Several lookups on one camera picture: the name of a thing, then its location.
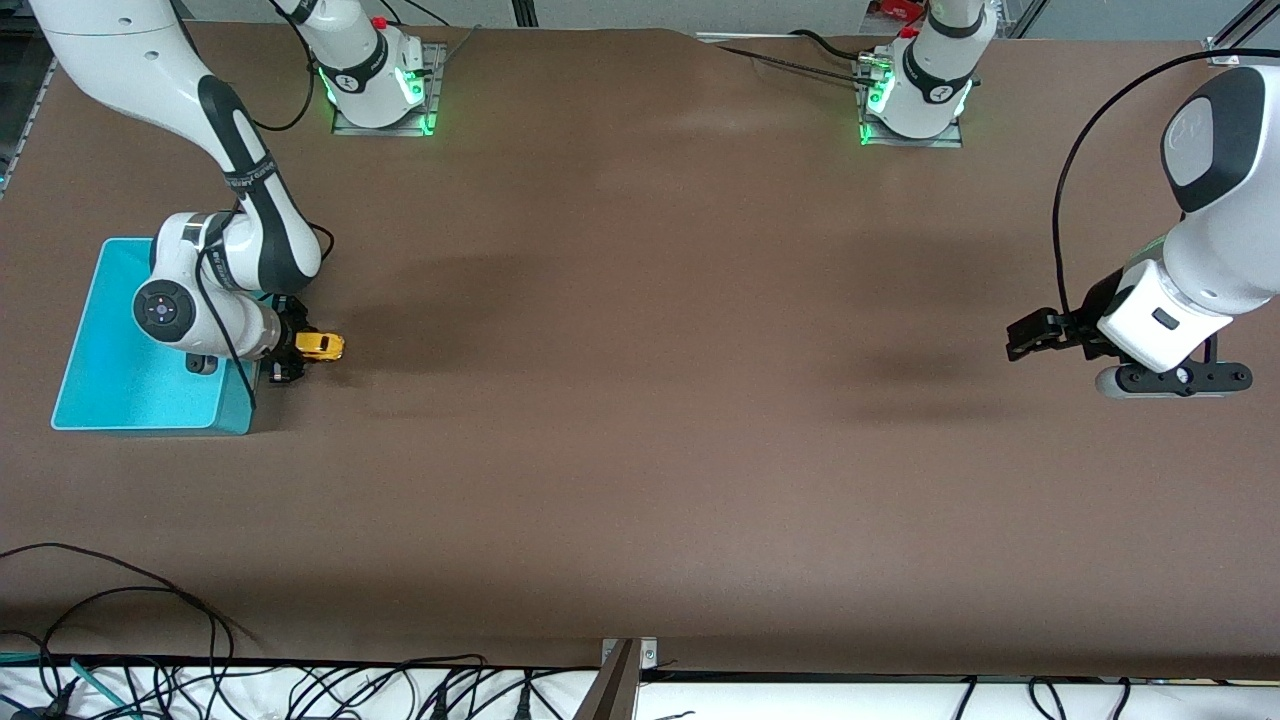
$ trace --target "blue bin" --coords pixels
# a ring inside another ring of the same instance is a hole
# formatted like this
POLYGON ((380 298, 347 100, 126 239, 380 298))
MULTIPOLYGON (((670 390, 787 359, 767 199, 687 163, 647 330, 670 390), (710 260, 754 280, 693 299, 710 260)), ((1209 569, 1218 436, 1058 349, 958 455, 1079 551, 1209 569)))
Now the blue bin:
MULTIPOLYGON (((191 373, 186 354, 151 340, 133 320, 133 293, 151 274, 150 250, 150 238, 102 243, 50 424, 115 434, 244 434, 253 410, 230 361, 219 360, 210 375, 191 373)), ((257 378, 256 363, 243 365, 257 378)))

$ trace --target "brown table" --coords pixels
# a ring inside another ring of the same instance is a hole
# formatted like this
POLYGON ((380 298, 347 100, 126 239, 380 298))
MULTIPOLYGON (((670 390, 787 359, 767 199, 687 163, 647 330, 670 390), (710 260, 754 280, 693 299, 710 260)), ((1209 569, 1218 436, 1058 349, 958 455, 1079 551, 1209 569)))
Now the brown table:
MULTIPOLYGON (((293 113, 287 28, 193 29, 255 114, 293 113)), ((100 242, 230 202, 59 76, 0 202, 0 537, 168 574, 251 655, 562 664, 645 634, 682 667, 1275 675, 1276 313, 1226 332, 1258 377, 1229 401, 1117 404, 1100 364, 1002 347, 1055 299, 1071 138, 1189 47, 996 42, 966 147, 922 151, 860 147, 840 82, 676 33, 480 31, 436 137, 330 137, 321 105, 268 137, 338 236, 305 299, 349 352, 234 439, 49 429, 100 242)), ((1082 152, 1074 297, 1176 220, 1158 135, 1207 74, 1082 152)), ((123 580, 28 557, 0 611, 123 580)), ((150 602, 54 650, 204 652, 150 602)))

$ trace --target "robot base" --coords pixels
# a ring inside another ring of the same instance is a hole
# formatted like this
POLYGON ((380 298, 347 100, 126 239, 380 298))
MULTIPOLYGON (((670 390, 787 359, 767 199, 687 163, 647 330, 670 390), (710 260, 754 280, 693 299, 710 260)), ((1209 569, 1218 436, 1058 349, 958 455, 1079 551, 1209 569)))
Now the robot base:
POLYGON ((360 127, 348 120, 334 106, 333 135, 426 137, 435 135, 435 118, 440 110, 440 85, 444 82, 444 59, 448 46, 443 42, 422 44, 422 73, 410 79, 410 90, 419 90, 422 102, 408 111, 399 122, 383 128, 360 127))
MULTIPOLYGON (((872 76, 872 68, 858 60, 852 61, 854 76, 860 78, 876 79, 872 76)), ((858 129, 861 137, 863 145, 896 145, 900 147, 963 147, 963 137, 960 135, 960 119, 956 118, 951 120, 947 129, 942 131, 941 135, 929 138, 914 138, 904 137, 896 132, 888 129, 888 126, 879 119, 874 113, 867 109, 869 102, 870 88, 865 85, 858 85, 858 129)))

